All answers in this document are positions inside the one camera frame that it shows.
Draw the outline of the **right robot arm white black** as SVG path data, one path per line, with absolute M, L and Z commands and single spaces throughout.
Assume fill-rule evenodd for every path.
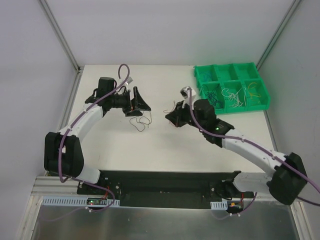
M 211 144 L 234 152 L 263 170 L 264 176 L 251 178 L 251 183 L 239 172 L 225 184 L 225 192 L 230 197 L 242 192 L 267 191 L 278 202 L 289 206 L 307 185 L 306 169 L 298 154 L 268 150 L 246 138 L 233 125 L 218 118 L 206 99 L 192 104 L 180 101 L 165 117 L 177 128 L 185 125 L 197 128 Z

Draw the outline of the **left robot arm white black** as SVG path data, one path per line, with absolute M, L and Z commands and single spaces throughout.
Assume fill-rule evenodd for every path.
M 127 83 L 117 85 L 114 78 L 101 77 L 80 113 L 58 132 L 45 136 L 44 169 L 62 179 L 87 182 L 90 191 L 102 194 L 106 188 L 105 177 L 101 170 L 86 165 L 81 142 L 111 109 L 122 109 L 126 117 L 140 117 L 151 111 L 136 86 L 129 90 Z

